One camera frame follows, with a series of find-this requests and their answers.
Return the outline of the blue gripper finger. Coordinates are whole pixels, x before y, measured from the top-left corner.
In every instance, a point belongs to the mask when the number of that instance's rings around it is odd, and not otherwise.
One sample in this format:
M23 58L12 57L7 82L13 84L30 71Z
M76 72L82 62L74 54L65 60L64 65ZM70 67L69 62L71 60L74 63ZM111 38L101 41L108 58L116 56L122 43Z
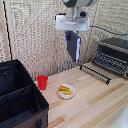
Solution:
M65 34L66 34L66 41L68 41L68 39L69 39L69 31L67 31Z

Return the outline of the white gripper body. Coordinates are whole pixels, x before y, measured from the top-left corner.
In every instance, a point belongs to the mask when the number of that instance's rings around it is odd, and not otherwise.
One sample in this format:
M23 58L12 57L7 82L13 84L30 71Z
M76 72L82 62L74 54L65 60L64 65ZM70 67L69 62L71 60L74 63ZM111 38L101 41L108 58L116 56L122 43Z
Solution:
M57 15L55 28L65 31L88 31L90 28L90 19L78 18L75 21L69 21L65 15Z

